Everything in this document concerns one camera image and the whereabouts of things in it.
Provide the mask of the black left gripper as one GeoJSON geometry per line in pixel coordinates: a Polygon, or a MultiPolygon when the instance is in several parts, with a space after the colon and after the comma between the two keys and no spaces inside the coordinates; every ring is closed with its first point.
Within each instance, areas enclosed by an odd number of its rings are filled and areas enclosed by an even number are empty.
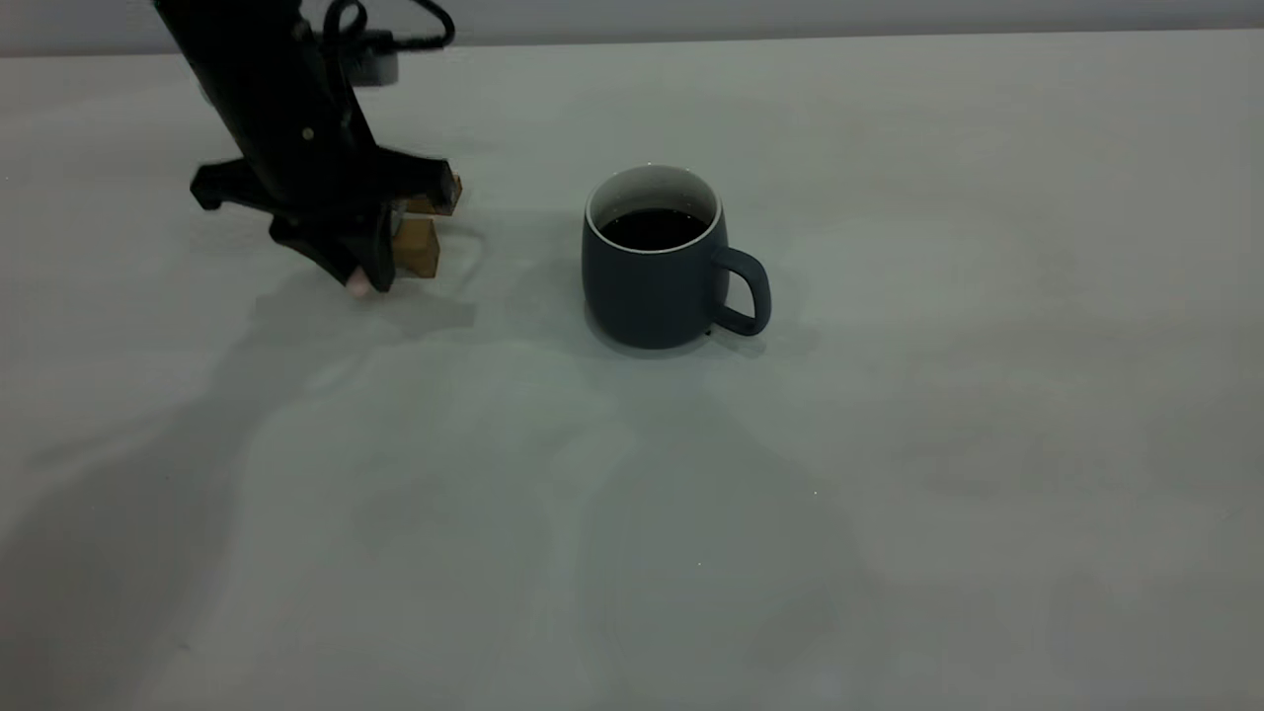
{"type": "Polygon", "coordinates": [[[343,286],[360,272],[387,294],[396,280],[397,199],[423,199],[434,214],[450,214],[461,189],[446,159],[382,147],[362,113],[348,119],[325,133],[302,118],[230,121],[241,157],[198,166],[190,190],[206,210],[235,202],[274,215],[268,234],[276,244],[343,286]],[[375,205],[367,232],[350,221],[307,221],[375,205]]]}

